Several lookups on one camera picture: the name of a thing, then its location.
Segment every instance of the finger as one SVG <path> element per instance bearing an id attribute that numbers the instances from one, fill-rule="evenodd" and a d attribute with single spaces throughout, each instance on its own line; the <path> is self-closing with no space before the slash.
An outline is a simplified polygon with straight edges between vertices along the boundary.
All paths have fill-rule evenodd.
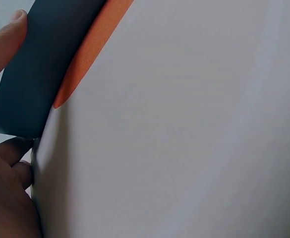
<path id="1" fill-rule="evenodd" d="M 27 13 L 17 11 L 11 22 L 0 29 L 0 72 L 16 54 L 27 32 Z"/>
<path id="2" fill-rule="evenodd" d="M 10 166 L 16 164 L 31 149 L 33 139 L 14 137 L 0 144 L 0 157 Z"/>
<path id="3" fill-rule="evenodd" d="M 31 165 L 26 161 L 20 161 L 14 164 L 12 169 L 16 172 L 23 188 L 27 189 L 33 181 Z"/>

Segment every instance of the hand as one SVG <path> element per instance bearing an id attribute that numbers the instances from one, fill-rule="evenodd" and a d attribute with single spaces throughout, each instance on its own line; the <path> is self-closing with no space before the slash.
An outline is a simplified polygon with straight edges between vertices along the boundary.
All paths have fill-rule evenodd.
<path id="1" fill-rule="evenodd" d="M 16 12 L 0 30 L 0 72 L 21 46 L 26 31 L 24 11 Z M 0 238 L 41 237 L 36 208 L 25 192 L 32 183 L 32 171 L 29 164 L 20 162 L 32 144 L 18 137 L 0 144 Z"/>

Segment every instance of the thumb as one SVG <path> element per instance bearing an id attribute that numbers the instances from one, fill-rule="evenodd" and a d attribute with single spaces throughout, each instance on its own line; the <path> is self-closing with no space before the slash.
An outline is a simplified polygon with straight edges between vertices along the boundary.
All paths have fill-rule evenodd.
<path id="1" fill-rule="evenodd" d="M 27 13 L 15 12 L 11 22 L 0 29 L 0 72 L 17 53 L 27 32 Z"/>

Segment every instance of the orange stripe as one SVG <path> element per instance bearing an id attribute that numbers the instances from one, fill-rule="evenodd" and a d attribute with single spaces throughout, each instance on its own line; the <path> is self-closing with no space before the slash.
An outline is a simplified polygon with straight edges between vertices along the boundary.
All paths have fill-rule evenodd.
<path id="1" fill-rule="evenodd" d="M 55 99 L 54 108 L 60 107 L 74 92 L 132 2 L 133 0 L 108 0 L 106 2 L 66 72 Z"/>

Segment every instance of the white surface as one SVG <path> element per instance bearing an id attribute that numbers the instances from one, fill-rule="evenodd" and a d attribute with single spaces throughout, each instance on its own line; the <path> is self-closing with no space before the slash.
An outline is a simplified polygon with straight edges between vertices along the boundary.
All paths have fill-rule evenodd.
<path id="1" fill-rule="evenodd" d="M 135 1 L 37 161 L 48 237 L 290 237 L 290 1 Z"/>

